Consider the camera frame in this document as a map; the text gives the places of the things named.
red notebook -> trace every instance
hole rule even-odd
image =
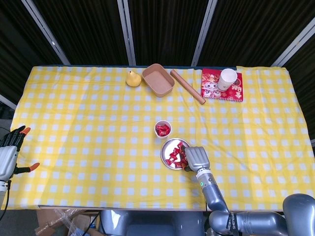
[[[201,96],[233,102],[243,102],[242,74],[237,73],[237,80],[227,91],[220,91],[218,81],[221,70],[202,69]]]

yellow checkered tablecloth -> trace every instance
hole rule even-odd
[[[303,114],[284,68],[243,68],[244,102],[200,105],[177,82],[157,98],[128,68],[34,67],[12,129],[32,128],[14,176],[11,208],[38,205],[205,210],[192,172],[164,166],[157,120],[171,137],[204,146],[232,210],[282,208],[302,192],[314,197],[315,161]],[[142,68],[133,69],[141,73]],[[200,90],[201,70],[177,70]]]

rolling pin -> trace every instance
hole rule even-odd
[[[195,98],[197,101],[203,105],[206,102],[206,99],[204,99],[196,90],[193,89],[190,84],[186,82],[186,80],[183,79],[182,76],[180,76],[175,70],[171,70],[171,75]]]

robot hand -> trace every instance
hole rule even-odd
[[[16,166],[16,160],[23,139],[30,130],[31,128],[21,126],[6,134],[0,141],[0,206],[2,205],[6,191],[10,189],[10,178],[14,174],[31,172],[39,166],[39,163],[35,163],[30,167],[18,168]]]
[[[203,147],[185,148],[186,158],[191,170],[197,173],[208,207],[211,210],[229,212],[219,187],[210,171],[210,162]]]

paper cup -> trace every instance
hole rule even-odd
[[[237,80],[237,73],[230,68],[224,69],[219,78],[218,88],[221,91],[226,91]]]
[[[157,126],[157,125],[165,125],[165,124],[170,128],[169,134],[166,135],[166,136],[159,136],[158,133],[157,133],[157,131],[156,131],[156,126]],[[154,126],[154,132],[155,132],[156,136],[157,136],[159,139],[167,139],[167,137],[172,133],[172,126],[171,126],[171,124],[170,124],[168,121],[166,121],[166,120],[160,120],[160,121],[158,121],[158,122],[155,124],[155,126]]]

